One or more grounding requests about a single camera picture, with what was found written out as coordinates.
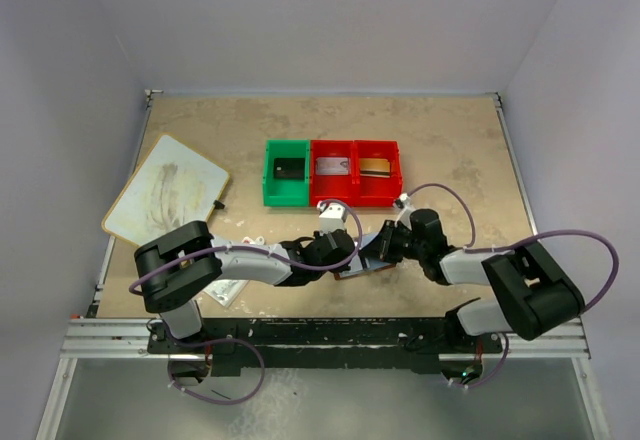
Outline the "clear plastic packet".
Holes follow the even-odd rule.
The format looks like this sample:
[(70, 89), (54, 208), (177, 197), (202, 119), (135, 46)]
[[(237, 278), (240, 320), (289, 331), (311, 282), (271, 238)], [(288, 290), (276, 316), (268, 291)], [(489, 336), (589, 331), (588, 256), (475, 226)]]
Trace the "clear plastic packet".
[(223, 308), (228, 308), (250, 280), (262, 278), (261, 265), (265, 257), (253, 250), (223, 251), (223, 273), (204, 289)]

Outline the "white board yellow rim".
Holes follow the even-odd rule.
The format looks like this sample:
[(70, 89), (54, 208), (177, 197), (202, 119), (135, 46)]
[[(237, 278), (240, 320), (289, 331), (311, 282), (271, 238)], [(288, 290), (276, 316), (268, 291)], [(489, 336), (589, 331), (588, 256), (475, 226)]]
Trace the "white board yellow rim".
[(211, 216), (230, 174), (169, 134), (160, 135), (102, 220), (109, 235), (144, 245)]

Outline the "aluminium frame rail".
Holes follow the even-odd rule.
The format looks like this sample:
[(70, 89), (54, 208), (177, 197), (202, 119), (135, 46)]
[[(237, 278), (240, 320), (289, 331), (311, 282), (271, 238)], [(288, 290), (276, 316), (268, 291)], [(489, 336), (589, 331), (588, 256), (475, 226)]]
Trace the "aluminium frame rail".
[[(532, 341), (510, 334), (508, 356), (514, 359), (589, 359), (582, 322), (574, 320)], [(63, 358), (145, 358), (153, 353), (143, 319), (72, 319), (61, 347)]]

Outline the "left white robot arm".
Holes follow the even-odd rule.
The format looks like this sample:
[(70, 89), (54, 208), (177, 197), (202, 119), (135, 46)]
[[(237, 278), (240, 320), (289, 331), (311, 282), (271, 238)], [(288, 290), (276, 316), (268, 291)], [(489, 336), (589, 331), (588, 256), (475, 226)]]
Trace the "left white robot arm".
[(235, 243), (193, 221), (135, 251), (138, 279), (129, 292), (143, 299), (148, 313), (160, 317), (170, 336), (195, 338), (203, 331), (196, 297), (213, 282), (306, 286), (327, 272), (346, 270), (360, 244), (344, 226), (271, 245)]

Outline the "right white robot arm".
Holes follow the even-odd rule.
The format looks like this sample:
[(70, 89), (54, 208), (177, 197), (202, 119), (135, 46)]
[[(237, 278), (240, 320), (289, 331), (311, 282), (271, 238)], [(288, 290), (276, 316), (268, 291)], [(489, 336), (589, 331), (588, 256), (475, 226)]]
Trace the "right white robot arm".
[(541, 243), (505, 252), (457, 248), (432, 209), (415, 210), (406, 221), (385, 222), (361, 256), (387, 264), (414, 260), (439, 285), (489, 286), (492, 299), (471, 300), (447, 313), (468, 336), (512, 332), (531, 341), (586, 307), (582, 293)]

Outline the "red plastic bin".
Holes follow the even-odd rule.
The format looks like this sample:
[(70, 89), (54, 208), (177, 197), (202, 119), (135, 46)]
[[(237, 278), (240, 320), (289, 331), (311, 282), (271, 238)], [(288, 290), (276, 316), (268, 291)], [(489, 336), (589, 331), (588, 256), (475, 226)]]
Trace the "red plastic bin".
[[(346, 176), (319, 176), (315, 174), (317, 157), (348, 157), (351, 172)], [(355, 145), (345, 140), (312, 140), (310, 163), (310, 200), (317, 204), (320, 200), (339, 199), (353, 205), (359, 177), (356, 173)]]
[[(403, 188), (399, 147), (395, 141), (356, 140), (356, 173), (359, 177), (355, 205), (360, 207), (391, 207)], [(390, 178), (363, 177), (359, 173), (359, 159), (386, 158), (391, 162)]]

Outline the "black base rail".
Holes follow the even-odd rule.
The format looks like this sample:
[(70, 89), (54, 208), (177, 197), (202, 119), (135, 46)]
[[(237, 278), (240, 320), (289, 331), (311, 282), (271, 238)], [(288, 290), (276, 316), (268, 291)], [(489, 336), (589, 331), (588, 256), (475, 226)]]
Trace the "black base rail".
[(148, 326), (148, 350), (175, 360), (210, 363), (215, 377), (245, 368), (409, 370), (418, 374), (482, 371), (500, 354), (495, 333), (469, 336), (447, 318), (206, 318), (201, 332), (174, 340)]

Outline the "red middle plastic bin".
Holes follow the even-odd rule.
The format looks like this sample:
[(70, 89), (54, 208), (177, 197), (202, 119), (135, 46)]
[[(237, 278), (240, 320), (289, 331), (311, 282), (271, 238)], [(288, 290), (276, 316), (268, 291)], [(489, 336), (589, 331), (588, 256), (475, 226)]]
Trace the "red middle plastic bin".
[[(351, 172), (346, 176), (319, 176), (315, 174), (317, 157), (348, 157)], [(310, 163), (310, 200), (317, 204), (320, 200), (339, 199), (353, 205), (359, 177), (356, 173), (355, 145), (345, 140), (312, 140)]]

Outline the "grey chip card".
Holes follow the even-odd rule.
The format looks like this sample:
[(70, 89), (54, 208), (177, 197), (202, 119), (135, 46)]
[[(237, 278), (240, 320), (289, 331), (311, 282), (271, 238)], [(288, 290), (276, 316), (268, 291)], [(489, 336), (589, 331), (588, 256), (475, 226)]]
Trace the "grey chip card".
[(306, 160), (302, 157), (278, 157), (273, 161), (273, 178), (276, 180), (304, 180)]

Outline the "gold card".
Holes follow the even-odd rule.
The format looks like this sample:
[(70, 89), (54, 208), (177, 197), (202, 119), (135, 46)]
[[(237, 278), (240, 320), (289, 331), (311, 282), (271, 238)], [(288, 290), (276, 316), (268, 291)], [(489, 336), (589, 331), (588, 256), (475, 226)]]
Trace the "gold card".
[(386, 158), (364, 158), (359, 159), (359, 173), (363, 177), (390, 178), (391, 162)]

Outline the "brown leather card holder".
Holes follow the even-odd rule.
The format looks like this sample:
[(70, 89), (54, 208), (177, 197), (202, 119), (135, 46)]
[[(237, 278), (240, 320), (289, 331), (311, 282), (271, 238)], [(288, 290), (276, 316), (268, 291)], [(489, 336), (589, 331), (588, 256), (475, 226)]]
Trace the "brown leather card holder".
[(373, 272), (393, 268), (394, 264), (384, 262), (372, 254), (360, 253), (349, 264), (346, 270), (334, 274), (337, 281), (355, 278)]

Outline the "silver card in bin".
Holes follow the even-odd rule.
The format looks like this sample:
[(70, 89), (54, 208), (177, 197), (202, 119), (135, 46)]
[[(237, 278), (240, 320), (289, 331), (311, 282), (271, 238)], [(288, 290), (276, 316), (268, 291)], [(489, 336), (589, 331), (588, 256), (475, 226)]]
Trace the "silver card in bin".
[(315, 174), (319, 176), (346, 176), (351, 172), (348, 157), (317, 157)]

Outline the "red right plastic bin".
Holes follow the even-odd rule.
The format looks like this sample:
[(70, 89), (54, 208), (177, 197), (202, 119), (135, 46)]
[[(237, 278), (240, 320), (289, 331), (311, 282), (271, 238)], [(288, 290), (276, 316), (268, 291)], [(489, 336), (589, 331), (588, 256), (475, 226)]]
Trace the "red right plastic bin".
[[(356, 140), (356, 173), (359, 177), (355, 205), (360, 207), (391, 207), (403, 188), (399, 147), (395, 141)], [(391, 162), (390, 178), (363, 177), (359, 173), (359, 159), (386, 158)]]

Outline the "green plastic bin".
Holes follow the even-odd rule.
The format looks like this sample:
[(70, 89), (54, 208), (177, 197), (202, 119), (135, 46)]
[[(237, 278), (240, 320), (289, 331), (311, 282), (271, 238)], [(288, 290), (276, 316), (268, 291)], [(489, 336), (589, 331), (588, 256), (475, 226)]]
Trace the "green plastic bin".
[[(273, 161), (278, 157), (306, 160), (304, 180), (276, 180)], [(266, 141), (262, 174), (263, 204), (268, 207), (307, 207), (310, 203), (311, 142), (308, 139), (269, 139)]]

